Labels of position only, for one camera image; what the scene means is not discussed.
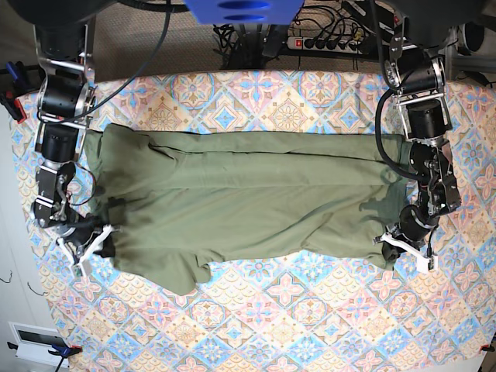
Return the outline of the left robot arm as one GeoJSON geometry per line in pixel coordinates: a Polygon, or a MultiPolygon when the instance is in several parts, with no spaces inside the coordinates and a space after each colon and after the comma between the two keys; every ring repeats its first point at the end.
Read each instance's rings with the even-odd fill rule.
{"type": "Polygon", "coordinates": [[[405,206],[399,221],[375,238],[415,257],[416,268],[428,273],[439,266],[432,236],[443,215],[455,212],[461,197],[446,132],[453,128],[446,102],[446,74],[439,50],[459,17],[444,12],[436,1],[390,1],[394,10],[389,51],[378,52],[388,90],[375,113],[375,140],[383,161],[398,175],[416,181],[418,199],[405,206]],[[381,141],[385,102],[394,99],[407,140],[411,170],[397,165],[381,141]]]}

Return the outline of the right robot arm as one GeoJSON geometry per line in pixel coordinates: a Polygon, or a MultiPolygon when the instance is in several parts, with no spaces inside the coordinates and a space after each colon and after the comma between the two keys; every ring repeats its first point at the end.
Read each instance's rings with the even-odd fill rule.
{"type": "Polygon", "coordinates": [[[56,244],[76,275],[88,275],[89,258],[107,246],[114,227],[99,217],[74,210],[69,184],[80,167],[84,140],[95,106],[90,85],[96,15],[64,15],[61,27],[35,26],[36,53],[45,78],[37,102],[40,126],[35,151],[43,158],[36,172],[38,194],[31,216],[57,234],[56,244]]]}

